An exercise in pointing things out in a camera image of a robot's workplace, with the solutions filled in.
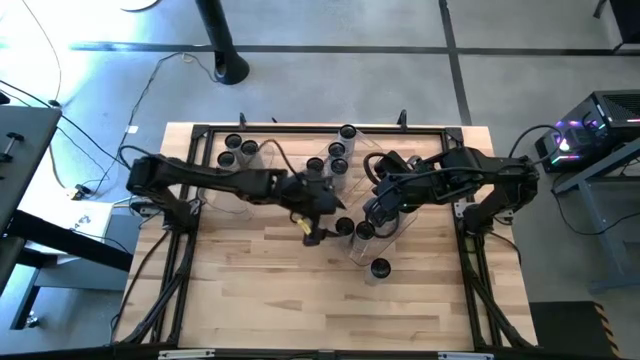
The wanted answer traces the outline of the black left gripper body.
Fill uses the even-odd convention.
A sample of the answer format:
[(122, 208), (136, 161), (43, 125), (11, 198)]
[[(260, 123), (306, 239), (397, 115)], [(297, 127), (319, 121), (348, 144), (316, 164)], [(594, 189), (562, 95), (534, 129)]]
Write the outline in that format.
[(329, 177), (303, 173), (284, 179), (280, 186), (279, 205), (292, 213), (317, 220), (336, 213), (336, 195)]

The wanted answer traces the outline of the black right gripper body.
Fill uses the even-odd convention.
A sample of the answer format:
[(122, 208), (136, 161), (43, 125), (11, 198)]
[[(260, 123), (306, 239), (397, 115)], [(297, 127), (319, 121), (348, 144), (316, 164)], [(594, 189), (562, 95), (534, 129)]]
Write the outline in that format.
[(362, 206), (364, 220), (374, 227), (381, 228), (401, 224), (406, 214), (401, 211), (402, 193), (390, 190), (383, 193), (378, 189), (371, 191), (372, 196)]

